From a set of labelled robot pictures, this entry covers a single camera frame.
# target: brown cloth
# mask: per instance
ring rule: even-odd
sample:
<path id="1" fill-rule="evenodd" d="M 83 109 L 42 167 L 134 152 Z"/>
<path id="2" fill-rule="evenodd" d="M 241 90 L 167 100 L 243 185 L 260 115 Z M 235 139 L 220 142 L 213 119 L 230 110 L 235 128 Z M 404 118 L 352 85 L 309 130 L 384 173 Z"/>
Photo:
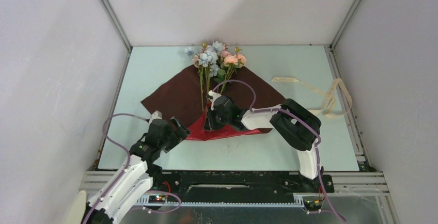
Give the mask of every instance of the brown cloth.
<path id="1" fill-rule="evenodd" d="M 281 104 L 285 98 L 267 82 L 258 77 L 247 67 L 237 70 L 232 79 L 244 81 L 256 92 L 256 103 L 253 108 L 271 107 Z M 213 89 L 217 83 L 210 81 Z M 239 108 L 249 108 L 253 101 L 251 90 L 240 83 L 227 83 L 222 95 L 231 98 Z M 207 105 L 207 90 L 204 84 L 204 106 Z M 175 116 L 184 126 L 192 125 L 202 114 L 201 92 L 198 69 L 189 66 L 162 84 L 154 93 L 142 100 L 143 106 L 150 112 L 160 111 L 164 120 Z M 271 129 L 260 129 L 263 133 Z"/>

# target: table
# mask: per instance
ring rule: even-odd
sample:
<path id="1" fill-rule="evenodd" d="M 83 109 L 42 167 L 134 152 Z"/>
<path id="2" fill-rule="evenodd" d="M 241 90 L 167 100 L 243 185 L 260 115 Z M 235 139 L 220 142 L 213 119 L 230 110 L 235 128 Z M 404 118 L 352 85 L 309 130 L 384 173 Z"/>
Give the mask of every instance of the table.
<path id="1" fill-rule="evenodd" d="M 306 108 L 321 106 L 323 96 L 298 83 L 271 82 L 275 76 L 293 76 L 327 91 L 333 81 L 324 46 L 257 45 L 239 46 L 247 58 L 247 67 L 269 82 L 286 98 Z M 183 46 L 134 47 L 114 113 L 131 113 L 149 117 L 140 101 L 153 93 L 182 69 L 192 64 Z M 334 111 L 341 112 L 341 104 Z M 322 122 L 321 163 L 326 171 L 358 171 L 358 164 L 343 117 Z M 130 117 L 114 118 L 108 135 L 129 148 L 148 130 L 148 124 Z M 126 154 L 109 141 L 105 142 L 98 169 L 117 169 Z M 298 171 L 298 156 L 275 131 L 268 134 L 240 136 L 213 141 L 185 140 L 169 153 L 162 153 L 155 164 L 167 170 L 288 170 Z"/>

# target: blue flower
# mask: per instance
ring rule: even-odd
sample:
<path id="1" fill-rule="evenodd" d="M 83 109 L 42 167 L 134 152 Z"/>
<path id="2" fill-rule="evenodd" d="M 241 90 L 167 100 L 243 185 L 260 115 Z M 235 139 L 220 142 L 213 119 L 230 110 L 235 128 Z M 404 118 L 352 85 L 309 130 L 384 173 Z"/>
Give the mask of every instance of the blue flower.
<path id="1" fill-rule="evenodd" d="M 216 64 L 213 64 L 210 66 L 210 78 L 217 76 L 217 72 L 219 71 L 219 66 Z"/>
<path id="2" fill-rule="evenodd" d="M 203 67 L 208 67 L 211 62 L 211 57 L 209 57 L 206 53 L 202 53 L 199 55 L 199 65 Z"/>
<path id="3" fill-rule="evenodd" d="M 208 59 L 210 60 L 211 64 L 216 64 L 217 61 L 217 53 L 210 51 L 210 50 L 205 50 L 204 53 L 208 56 Z"/>
<path id="4" fill-rule="evenodd" d="M 193 50 L 192 47 L 186 47 L 184 49 L 184 53 L 188 56 L 188 57 L 192 57 L 195 55 L 195 51 Z"/>
<path id="5" fill-rule="evenodd" d="M 222 52 L 222 50 L 224 50 L 224 48 L 225 48 L 224 44 L 221 42 L 218 42 L 218 41 L 213 42 L 212 47 L 213 47 L 214 51 L 218 54 L 220 52 Z"/>

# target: flower bouquet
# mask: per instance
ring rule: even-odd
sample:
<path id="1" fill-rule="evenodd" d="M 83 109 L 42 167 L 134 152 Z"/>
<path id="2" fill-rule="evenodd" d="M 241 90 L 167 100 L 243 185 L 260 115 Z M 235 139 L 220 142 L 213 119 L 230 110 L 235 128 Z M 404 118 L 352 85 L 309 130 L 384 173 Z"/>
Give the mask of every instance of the flower bouquet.
<path id="1" fill-rule="evenodd" d="M 233 55 L 228 51 L 225 44 L 217 41 L 211 45 L 207 45 L 207 43 L 204 42 L 199 54 L 195 54 L 192 47 L 186 47 L 184 49 L 185 54 L 193 58 L 193 65 L 198 68 L 202 109 L 205 107 L 204 84 L 207 91 L 209 91 L 211 79 L 217 83 L 227 81 L 237 73 L 239 68 L 245 66 L 246 58 L 244 55 L 239 54 L 239 51 L 241 51 L 241 49 L 236 47 L 234 50 L 235 54 Z M 225 87 L 226 83 L 222 84 L 220 94 L 225 90 Z"/>

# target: flower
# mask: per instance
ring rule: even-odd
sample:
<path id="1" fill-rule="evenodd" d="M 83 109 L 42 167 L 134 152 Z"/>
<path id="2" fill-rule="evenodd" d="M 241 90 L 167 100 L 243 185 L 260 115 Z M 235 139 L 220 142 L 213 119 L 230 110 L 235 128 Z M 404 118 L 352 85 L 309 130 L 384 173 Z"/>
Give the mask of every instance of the flower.
<path id="1" fill-rule="evenodd" d="M 209 57 L 206 53 L 202 53 L 199 55 L 199 65 L 203 67 L 208 67 L 208 64 L 211 62 L 211 56 Z"/>
<path id="2" fill-rule="evenodd" d="M 208 59 L 210 60 L 211 64 L 216 64 L 217 61 L 217 54 L 216 52 L 212 52 L 210 50 L 204 51 L 204 53 L 208 56 Z"/>
<path id="3" fill-rule="evenodd" d="M 238 68 L 241 68 L 241 67 L 245 66 L 245 64 L 246 64 L 246 57 L 244 55 L 236 54 L 236 58 L 240 62 L 239 65 L 238 65 Z"/>
<path id="4" fill-rule="evenodd" d="M 186 47 L 184 49 L 184 53 L 188 56 L 188 57 L 192 57 L 195 54 L 195 51 L 193 50 L 192 47 Z"/>
<path id="5" fill-rule="evenodd" d="M 210 78 L 217 76 L 217 72 L 219 71 L 219 66 L 216 64 L 213 64 L 210 66 Z"/>
<path id="6" fill-rule="evenodd" d="M 225 49 L 224 44 L 218 41 L 213 42 L 212 47 L 216 53 L 220 53 Z"/>
<path id="7" fill-rule="evenodd" d="M 237 66 L 237 64 L 239 64 L 239 60 L 237 59 L 236 56 L 234 55 L 228 55 L 227 57 L 225 57 L 224 59 L 224 64 L 225 66 L 229 67 L 231 64 L 234 64 Z"/>
<path id="8" fill-rule="evenodd" d="M 193 65 L 196 68 L 199 68 L 199 56 L 198 55 L 195 55 L 195 57 L 193 57 Z"/>
<path id="9" fill-rule="evenodd" d="M 221 51 L 221 56 L 222 56 L 222 57 L 227 57 L 227 56 L 229 56 L 229 55 L 231 55 L 230 52 L 228 52 L 228 51 L 226 51 L 226 50 L 222 50 L 222 51 Z"/>

